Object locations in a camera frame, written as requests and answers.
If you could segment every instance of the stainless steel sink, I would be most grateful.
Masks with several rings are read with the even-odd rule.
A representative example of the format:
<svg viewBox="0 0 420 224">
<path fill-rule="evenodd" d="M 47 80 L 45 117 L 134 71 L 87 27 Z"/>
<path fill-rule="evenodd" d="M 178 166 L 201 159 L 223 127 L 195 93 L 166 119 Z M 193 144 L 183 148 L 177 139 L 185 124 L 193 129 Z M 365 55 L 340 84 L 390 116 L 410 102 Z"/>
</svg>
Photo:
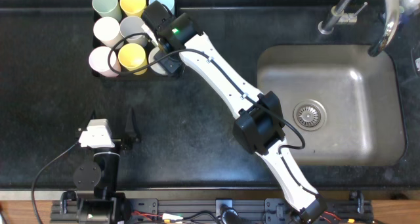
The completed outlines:
<svg viewBox="0 0 420 224">
<path fill-rule="evenodd" d="M 306 141 L 292 151 L 301 165 L 386 166 L 403 155 L 394 64 L 369 46 L 291 45 L 267 49 L 258 88 L 280 99 L 284 118 Z M 291 145 L 298 138 L 285 128 Z"/>
</svg>

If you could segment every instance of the gray cup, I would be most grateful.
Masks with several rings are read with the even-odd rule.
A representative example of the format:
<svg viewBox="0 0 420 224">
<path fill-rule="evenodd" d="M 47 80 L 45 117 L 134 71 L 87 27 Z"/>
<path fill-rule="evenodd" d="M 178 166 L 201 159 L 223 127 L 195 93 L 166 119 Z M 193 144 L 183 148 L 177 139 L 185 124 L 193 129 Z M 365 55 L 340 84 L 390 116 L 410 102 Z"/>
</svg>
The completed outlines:
<svg viewBox="0 0 420 224">
<path fill-rule="evenodd" d="M 92 0 L 92 7 L 102 17 L 112 17 L 118 22 L 123 18 L 118 0 Z"/>
<path fill-rule="evenodd" d="M 130 34 L 144 33 L 142 26 L 144 25 L 143 20 L 137 16 L 129 16 L 121 21 L 119 25 L 119 30 L 123 37 L 127 37 Z M 148 39 L 144 35 L 133 36 L 127 39 L 129 43 L 136 43 L 145 47 L 147 45 Z"/>
</svg>

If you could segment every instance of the yellow cup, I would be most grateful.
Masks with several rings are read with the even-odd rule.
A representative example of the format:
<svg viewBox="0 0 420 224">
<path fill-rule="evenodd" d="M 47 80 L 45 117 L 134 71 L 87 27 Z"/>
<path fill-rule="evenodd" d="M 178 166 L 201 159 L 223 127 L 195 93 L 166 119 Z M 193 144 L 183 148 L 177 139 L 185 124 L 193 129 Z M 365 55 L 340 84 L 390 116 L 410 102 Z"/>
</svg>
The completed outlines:
<svg viewBox="0 0 420 224">
<path fill-rule="evenodd" d="M 127 16 L 141 17 L 146 8 L 146 0 L 119 0 L 119 5 Z"/>
<path fill-rule="evenodd" d="M 118 53 L 118 60 L 129 71 L 137 70 L 147 65 L 146 52 L 136 43 L 124 45 Z M 134 74 L 141 75 L 147 71 L 147 68 Z"/>
</svg>

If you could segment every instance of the wooden floor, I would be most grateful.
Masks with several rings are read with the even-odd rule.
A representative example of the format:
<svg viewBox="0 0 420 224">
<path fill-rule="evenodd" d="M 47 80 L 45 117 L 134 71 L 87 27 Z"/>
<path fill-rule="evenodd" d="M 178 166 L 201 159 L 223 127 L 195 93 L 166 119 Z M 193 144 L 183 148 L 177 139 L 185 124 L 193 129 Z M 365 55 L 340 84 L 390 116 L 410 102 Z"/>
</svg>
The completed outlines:
<svg viewBox="0 0 420 224">
<path fill-rule="evenodd" d="M 51 201 L 38 201 L 37 208 L 44 223 L 49 222 Z M 7 224 L 37 224 L 30 201 L 2 201 L 0 205 Z M 376 200 L 374 216 L 387 224 L 420 223 L 420 200 Z"/>
</svg>

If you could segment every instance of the sink drain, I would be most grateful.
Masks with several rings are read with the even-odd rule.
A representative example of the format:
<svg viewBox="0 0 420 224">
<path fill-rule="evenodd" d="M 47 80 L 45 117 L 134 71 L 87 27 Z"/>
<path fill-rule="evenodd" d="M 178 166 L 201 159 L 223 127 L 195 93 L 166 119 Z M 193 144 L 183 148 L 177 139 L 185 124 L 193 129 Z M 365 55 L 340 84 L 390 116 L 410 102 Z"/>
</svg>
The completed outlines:
<svg viewBox="0 0 420 224">
<path fill-rule="evenodd" d="M 297 125 L 307 131 L 319 129 L 327 118 L 324 107 L 315 100 L 307 100 L 299 103 L 293 112 Z"/>
</svg>

